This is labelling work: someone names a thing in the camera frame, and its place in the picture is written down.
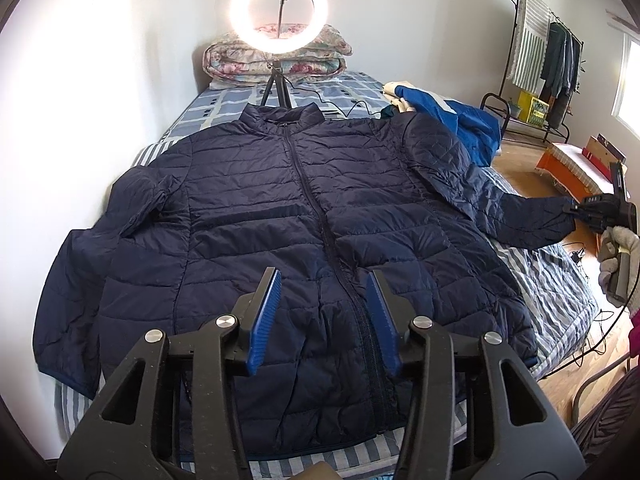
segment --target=tripod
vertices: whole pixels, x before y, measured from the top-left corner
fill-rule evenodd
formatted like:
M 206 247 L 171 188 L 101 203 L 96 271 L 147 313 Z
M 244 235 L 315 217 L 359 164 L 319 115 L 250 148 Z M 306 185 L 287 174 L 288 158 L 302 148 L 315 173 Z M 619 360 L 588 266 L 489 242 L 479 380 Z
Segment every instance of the tripod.
M 284 2 L 287 0 L 280 0 L 280 10 L 278 12 L 278 31 L 276 38 L 280 38 L 280 25 L 282 24 L 282 7 L 284 7 Z M 274 59 L 270 62 L 271 66 L 271 76 L 267 81 L 267 86 L 264 89 L 264 94 L 262 95 L 262 100 L 260 101 L 260 106 L 265 106 L 267 104 L 267 99 L 271 94 L 271 88 L 273 87 L 273 83 L 276 83 L 276 93 L 278 94 L 278 104 L 281 108 L 291 108 L 291 98 L 289 97 L 289 92 L 287 91 L 287 85 L 284 79 L 284 75 L 282 73 L 282 65 L 280 64 L 279 59 Z

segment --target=yellow crate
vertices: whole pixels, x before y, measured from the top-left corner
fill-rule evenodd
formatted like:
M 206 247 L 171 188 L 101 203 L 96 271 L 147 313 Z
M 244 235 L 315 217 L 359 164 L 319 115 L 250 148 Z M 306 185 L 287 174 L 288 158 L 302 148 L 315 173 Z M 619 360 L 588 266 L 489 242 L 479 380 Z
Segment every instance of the yellow crate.
M 518 106 L 522 108 L 520 116 L 521 121 L 535 126 L 543 126 L 545 123 L 546 114 L 549 111 L 549 105 L 544 101 L 541 101 L 535 95 L 525 92 L 520 92 L 518 98 Z

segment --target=blue checkered bedsheet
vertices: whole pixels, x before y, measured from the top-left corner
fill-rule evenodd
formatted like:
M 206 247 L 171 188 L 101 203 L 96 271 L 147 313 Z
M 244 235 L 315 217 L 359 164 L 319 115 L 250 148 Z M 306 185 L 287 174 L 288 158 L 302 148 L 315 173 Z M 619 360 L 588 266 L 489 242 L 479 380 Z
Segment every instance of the blue checkered bedsheet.
M 357 101 L 367 102 L 353 108 L 350 118 L 369 117 L 388 103 L 382 98 L 382 85 L 370 76 L 345 72 L 337 78 L 316 84 L 301 84 L 291 95 L 294 106 L 311 102 L 318 104 L 327 118 L 344 118 Z M 261 87 L 205 90 L 165 132 L 159 142 L 148 146 L 136 157 L 134 166 L 148 164 L 185 136 L 214 124 L 237 119 L 247 103 L 259 104 Z M 333 105 L 322 102 L 331 100 Z M 270 96 L 268 105 L 277 105 Z M 505 192 L 516 193 L 511 185 L 492 168 L 482 168 Z M 527 251 L 489 240 L 500 259 L 511 269 L 531 312 L 538 339 L 539 364 L 532 370 L 535 378 L 557 366 L 582 345 L 599 307 L 580 270 L 569 259 L 560 244 L 535 251 Z M 56 406 L 63 431 L 70 435 L 89 407 L 90 401 L 70 388 L 59 384 Z M 466 435 L 466 402 L 455 409 L 454 436 L 456 441 Z M 372 478 L 394 470 L 402 445 L 404 429 L 387 431 L 357 446 L 334 452 L 318 453 L 291 458 L 251 462 L 255 479 L 284 479 L 295 475 L 320 461 L 329 463 L 341 476 L 352 480 Z M 192 463 L 182 465 L 193 470 Z

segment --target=ring light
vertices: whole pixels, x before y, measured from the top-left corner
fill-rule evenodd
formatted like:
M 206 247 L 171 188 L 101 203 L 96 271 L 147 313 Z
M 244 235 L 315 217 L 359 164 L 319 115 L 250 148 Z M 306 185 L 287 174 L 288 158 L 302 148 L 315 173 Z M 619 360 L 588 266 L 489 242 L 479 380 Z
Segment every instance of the ring light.
M 310 23 L 305 30 L 296 34 L 292 38 L 267 38 L 254 29 L 254 24 L 249 16 L 249 4 L 251 0 L 231 0 L 229 17 L 231 25 L 238 34 L 238 37 L 252 47 L 269 52 L 271 54 L 282 54 L 292 52 L 302 48 L 307 43 L 313 41 L 322 30 L 328 15 L 328 4 L 326 0 L 311 0 L 314 12 Z

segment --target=clothing rack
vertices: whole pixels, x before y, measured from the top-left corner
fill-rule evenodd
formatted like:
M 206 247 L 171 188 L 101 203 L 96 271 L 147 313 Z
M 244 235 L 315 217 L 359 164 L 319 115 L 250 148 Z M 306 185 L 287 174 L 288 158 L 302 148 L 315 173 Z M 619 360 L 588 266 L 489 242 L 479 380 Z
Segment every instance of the clothing rack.
M 564 124 L 564 120 L 566 119 L 567 113 L 568 113 L 568 107 L 567 107 L 567 112 L 565 112 L 564 116 L 562 117 L 562 121 L 560 123 L 560 126 L 558 128 L 552 128 L 548 122 L 546 122 L 545 120 L 545 124 L 543 126 L 537 126 L 535 124 L 530 124 L 530 123 L 526 123 L 525 121 L 521 121 L 517 118 L 514 118 L 511 116 L 510 110 L 509 110 L 509 103 L 507 102 L 507 100 L 502 96 L 503 92 L 504 92 L 504 84 L 507 81 L 507 74 L 509 73 L 509 66 L 510 66 L 510 61 L 511 61 L 511 54 L 513 53 L 513 42 L 515 40 L 516 37 L 516 30 L 518 28 L 518 6 L 520 5 L 520 0 L 511 0 L 513 2 L 513 5 L 515 6 L 515 12 L 514 12 L 514 17 L 513 17 L 513 30 L 511 31 L 511 44 L 509 46 L 509 53 L 507 54 L 507 61 L 505 63 L 504 66 L 504 74 L 502 75 L 502 82 L 500 83 L 500 91 L 495 94 L 493 92 L 489 92 L 487 94 L 484 95 L 484 97 L 482 98 L 482 102 L 480 103 L 480 109 L 484 110 L 485 108 L 489 111 L 491 111 L 492 113 L 494 113 L 495 115 L 498 115 L 498 117 L 503 118 L 504 123 L 502 124 L 502 127 L 500 129 L 500 136 L 502 138 L 504 138 L 504 134 L 509 132 L 511 134 L 517 134 L 519 136 L 523 136 L 523 137 L 529 137 L 531 139 L 535 139 L 538 141 L 538 143 L 540 143 L 540 141 L 543 144 L 546 144 L 549 141 L 549 135 L 551 136 L 557 136 L 557 137 L 561 137 L 561 139 L 564 139 L 564 143 L 568 143 L 569 142 L 569 137 L 571 136 L 571 131 L 569 130 L 569 127 Z M 560 23 L 560 25 L 562 25 L 571 35 L 573 38 L 576 39 L 576 41 L 580 42 L 580 46 L 583 47 L 584 46 L 584 42 L 580 41 L 580 39 L 571 31 L 571 29 L 569 27 L 567 27 L 562 20 L 558 17 L 558 15 L 556 13 L 554 13 L 552 10 L 550 10 L 551 15 L 554 17 L 555 21 L 557 23 Z M 572 94 L 569 96 L 569 104 L 571 104 L 571 98 L 573 97 L 573 92 Z M 500 101 L 503 105 L 504 108 L 501 108 L 499 106 L 489 106 L 486 104 L 486 101 L 488 98 L 493 98 L 496 99 L 498 101 Z M 544 137 L 540 137 L 540 136 L 536 136 L 536 135 L 531 135 L 531 134 L 527 134 L 518 130 L 513 130 L 509 128 L 510 123 L 514 123 L 514 124 L 518 124 L 519 126 L 526 126 L 527 128 L 531 128 L 533 130 L 538 130 L 540 132 L 544 132 Z M 563 135 L 560 132 L 560 127 L 564 128 L 566 130 L 566 135 Z M 520 140 L 515 140 L 515 139 L 509 139 L 512 140 L 513 142 L 520 142 L 523 144 L 532 144 L 532 142 L 522 142 Z

